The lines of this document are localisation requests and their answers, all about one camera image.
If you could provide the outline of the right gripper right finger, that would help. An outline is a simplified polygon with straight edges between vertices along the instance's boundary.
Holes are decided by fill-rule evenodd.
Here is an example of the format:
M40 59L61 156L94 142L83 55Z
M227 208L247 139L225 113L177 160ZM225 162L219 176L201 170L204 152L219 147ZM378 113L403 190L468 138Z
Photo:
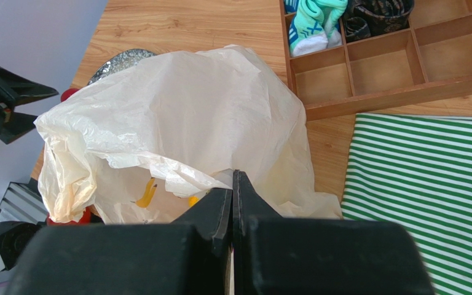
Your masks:
M236 294L433 294L412 237L394 222L284 218L233 180Z

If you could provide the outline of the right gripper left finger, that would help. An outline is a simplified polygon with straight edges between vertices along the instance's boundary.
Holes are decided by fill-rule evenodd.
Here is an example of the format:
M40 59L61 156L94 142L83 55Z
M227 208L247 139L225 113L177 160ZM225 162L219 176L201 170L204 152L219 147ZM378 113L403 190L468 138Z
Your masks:
M7 294L227 294L232 191L212 189L168 224L49 226Z

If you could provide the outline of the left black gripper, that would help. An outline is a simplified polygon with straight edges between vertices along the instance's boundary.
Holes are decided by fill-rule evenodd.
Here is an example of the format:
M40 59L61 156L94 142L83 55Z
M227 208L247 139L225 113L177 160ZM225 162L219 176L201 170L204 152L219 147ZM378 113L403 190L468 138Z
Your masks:
M0 67L0 103L16 107L58 95L52 87L33 82ZM0 105L0 140L10 144L36 128L37 116L15 112L4 122L5 108Z

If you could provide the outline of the red bell pepper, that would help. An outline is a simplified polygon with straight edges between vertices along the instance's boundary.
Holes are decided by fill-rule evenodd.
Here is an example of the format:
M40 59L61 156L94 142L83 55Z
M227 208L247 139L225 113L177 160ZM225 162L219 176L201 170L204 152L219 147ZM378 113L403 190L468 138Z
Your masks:
M60 101L61 102L64 102L66 101L68 98L70 98L72 95L74 95L76 92L78 92L79 89L77 88L69 88L67 90L65 90L61 95L60 95Z

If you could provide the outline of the translucent beige plastic bag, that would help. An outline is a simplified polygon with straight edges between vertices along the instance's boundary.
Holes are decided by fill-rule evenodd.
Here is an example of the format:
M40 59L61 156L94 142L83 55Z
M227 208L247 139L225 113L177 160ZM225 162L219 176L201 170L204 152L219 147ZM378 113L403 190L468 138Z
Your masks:
M170 222L244 171L286 217L342 217L315 190L301 100L251 49L171 52L86 86L41 114L38 186L55 222Z

